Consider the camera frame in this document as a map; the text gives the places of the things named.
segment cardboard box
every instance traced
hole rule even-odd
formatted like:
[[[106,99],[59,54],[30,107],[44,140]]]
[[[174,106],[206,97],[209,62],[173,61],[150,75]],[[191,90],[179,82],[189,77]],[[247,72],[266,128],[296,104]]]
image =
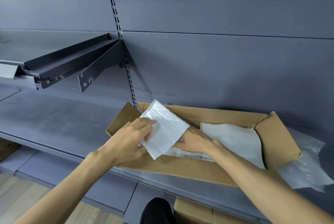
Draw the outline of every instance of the cardboard box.
[[[138,103],[142,112],[144,112],[149,105],[149,103]],[[261,139],[265,167],[272,170],[279,178],[280,176],[276,173],[276,167],[298,158],[301,154],[299,147],[275,112],[271,112],[267,115],[240,111],[171,105],[165,106],[178,117],[197,128],[199,128],[201,122],[209,124],[228,123],[246,128],[254,128]],[[134,121],[136,118],[140,117],[140,115],[141,112],[130,103],[125,104],[114,121],[107,128],[106,133],[112,136],[123,125],[129,121]],[[154,161],[151,156],[146,153],[139,160],[119,165],[119,167],[237,186],[226,171],[217,163],[210,161],[169,155],[161,155]]]
[[[0,162],[20,148],[20,144],[0,138]]]
[[[176,197],[174,205],[176,223],[184,224],[249,224],[251,222],[217,211],[193,201]]]

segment forearm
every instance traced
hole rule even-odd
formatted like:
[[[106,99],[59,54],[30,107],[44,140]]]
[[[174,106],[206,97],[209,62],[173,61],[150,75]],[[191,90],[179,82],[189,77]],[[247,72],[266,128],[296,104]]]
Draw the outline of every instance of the forearm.
[[[255,206],[274,224],[333,223],[334,219],[286,183],[222,145],[208,151]]]
[[[106,172],[99,153],[90,153],[60,184],[24,213],[15,224],[62,224],[93,184]]]

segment hand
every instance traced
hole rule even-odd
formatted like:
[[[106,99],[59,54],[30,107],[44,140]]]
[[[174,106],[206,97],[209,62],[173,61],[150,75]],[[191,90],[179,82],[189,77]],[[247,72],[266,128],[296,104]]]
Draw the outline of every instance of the hand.
[[[138,144],[145,139],[148,141],[152,134],[152,125],[156,121],[149,118],[137,118],[128,122],[119,129],[98,152],[103,156],[102,160],[109,170],[113,166],[128,163],[139,159],[146,153],[144,146]]]
[[[219,140],[211,139],[199,129],[192,126],[183,133],[180,139],[181,141],[176,142],[174,147],[191,153],[204,153],[209,155],[212,146],[217,147],[218,145],[222,145]]]

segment black pants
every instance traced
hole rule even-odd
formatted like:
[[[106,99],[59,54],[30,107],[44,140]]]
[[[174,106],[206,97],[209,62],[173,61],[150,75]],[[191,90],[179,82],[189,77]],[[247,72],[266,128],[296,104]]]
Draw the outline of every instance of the black pants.
[[[140,224],[175,224],[169,203],[162,198],[154,198],[146,205]]]

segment crumpled white paper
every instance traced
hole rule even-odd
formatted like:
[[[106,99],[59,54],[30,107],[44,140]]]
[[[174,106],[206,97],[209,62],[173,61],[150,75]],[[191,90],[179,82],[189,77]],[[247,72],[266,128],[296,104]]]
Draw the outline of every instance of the crumpled white paper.
[[[259,168],[265,168],[262,160],[261,140],[254,129],[232,124],[201,123],[201,131],[213,139],[218,139],[228,149]],[[168,150],[165,155],[215,162],[206,154],[190,153],[175,147]]]
[[[189,127],[186,122],[157,100],[154,100],[140,117],[147,117],[157,121],[153,125],[153,133],[150,140],[142,141],[142,145],[154,160],[166,153]]]

